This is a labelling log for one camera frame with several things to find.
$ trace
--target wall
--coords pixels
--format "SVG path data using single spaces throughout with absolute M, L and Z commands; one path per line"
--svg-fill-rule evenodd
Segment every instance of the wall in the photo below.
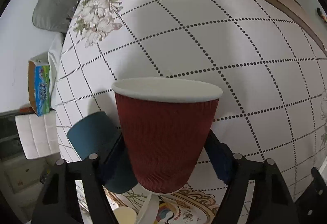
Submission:
M 11 0 L 0 17 L 0 112 L 28 103 L 28 59 L 47 51 L 56 34 L 32 24 L 37 1 Z

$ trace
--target cardboard box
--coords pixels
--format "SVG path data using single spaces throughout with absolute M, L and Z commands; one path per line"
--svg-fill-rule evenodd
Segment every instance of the cardboard box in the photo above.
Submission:
M 37 116 L 50 112 L 50 65 L 48 52 L 44 52 L 28 61 L 29 102 Z

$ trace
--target yellow round object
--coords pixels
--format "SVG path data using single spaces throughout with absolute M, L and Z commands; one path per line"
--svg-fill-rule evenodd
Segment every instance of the yellow round object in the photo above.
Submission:
M 118 207 L 113 213 L 119 224 L 134 224 L 137 216 L 134 209 L 127 206 Z

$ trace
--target white tablecloth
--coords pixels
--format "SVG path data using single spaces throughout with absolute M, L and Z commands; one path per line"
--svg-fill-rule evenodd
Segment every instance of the white tablecloth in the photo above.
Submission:
M 120 128 L 114 81 L 199 80 L 224 92 L 212 124 L 218 139 L 250 160 L 274 159 L 291 195 L 300 196 L 312 180 L 310 169 L 326 156 L 321 104 L 327 100 L 327 58 L 294 21 L 263 0 L 118 0 L 117 8 L 106 0 L 82 1 L 79 22 L 88 20 L 90 27 L 80 26 L 80 34 L 80 23 L 72 20 L 57 80 L 63 158 L 79 160 L 66 134 L 88 114 L 105 111 Z M 114 21 L 106 19 L 110 10 Z M 247 218 L 253 186 L 249 184 L 240 222 Z M 199 223 L 205 223 L 225 191 L 203 150 L 176 197 L 201 208 Z M 136 186 L 111 195 L 117 203 L 139 209 L 144 201 L 140 192 Z

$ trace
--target white cloth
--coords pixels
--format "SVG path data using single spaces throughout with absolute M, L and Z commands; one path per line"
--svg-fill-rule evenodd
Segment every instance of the white cloth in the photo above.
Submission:
M 34 113 L 19 115 L 15 119 L 19 139 L 28 160 L 59 152 L 55 111 L 40 117 Z
M 48 53 L 48 60 L 50 65 L 50 87 L 49 93 L 51 95 L 51 107 L 56 108 L 56 92 L 54 92 L 54 86 L 56 84 L 57 71 L 60 63 L 60 54 L 63 49 L 64 36 L 58 33 L 53 42 Z

